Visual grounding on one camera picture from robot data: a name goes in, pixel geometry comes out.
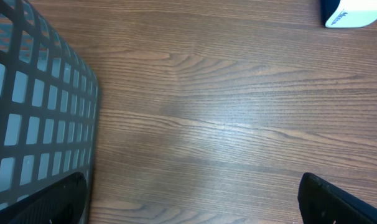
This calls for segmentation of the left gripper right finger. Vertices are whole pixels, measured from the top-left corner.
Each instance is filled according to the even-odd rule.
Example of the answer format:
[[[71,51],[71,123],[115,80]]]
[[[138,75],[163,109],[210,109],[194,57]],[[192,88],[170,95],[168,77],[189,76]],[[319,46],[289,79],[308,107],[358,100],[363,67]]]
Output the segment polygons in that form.
[[[305,224],[377,224],[377,208],[310,172],[301,178],[297,199]]]

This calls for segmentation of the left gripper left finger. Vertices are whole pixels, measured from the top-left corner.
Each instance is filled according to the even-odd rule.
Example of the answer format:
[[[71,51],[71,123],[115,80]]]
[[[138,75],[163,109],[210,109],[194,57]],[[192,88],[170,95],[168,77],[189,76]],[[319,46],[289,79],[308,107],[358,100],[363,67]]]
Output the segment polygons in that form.
[[[0,210],[0,223],[79,223],[87,194],[85,176],[81,172],[74,172]]]

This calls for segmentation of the white barcode scanner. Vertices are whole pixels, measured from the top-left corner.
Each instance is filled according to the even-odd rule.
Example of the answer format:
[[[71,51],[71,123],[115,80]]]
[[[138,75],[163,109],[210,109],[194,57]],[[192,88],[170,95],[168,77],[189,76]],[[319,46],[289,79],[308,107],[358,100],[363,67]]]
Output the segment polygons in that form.
[[[377,0],[320,0],[321,18],[331,29],[361,28],[377,20]]]

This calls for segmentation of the grey plastic basket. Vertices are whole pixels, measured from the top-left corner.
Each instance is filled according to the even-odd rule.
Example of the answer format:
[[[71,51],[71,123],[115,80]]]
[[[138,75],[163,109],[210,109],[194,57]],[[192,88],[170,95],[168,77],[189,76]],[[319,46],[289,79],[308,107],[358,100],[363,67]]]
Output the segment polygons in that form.
[[[0,0],[0,210],[81,172],[93,182],[101,88],[29,1]]]

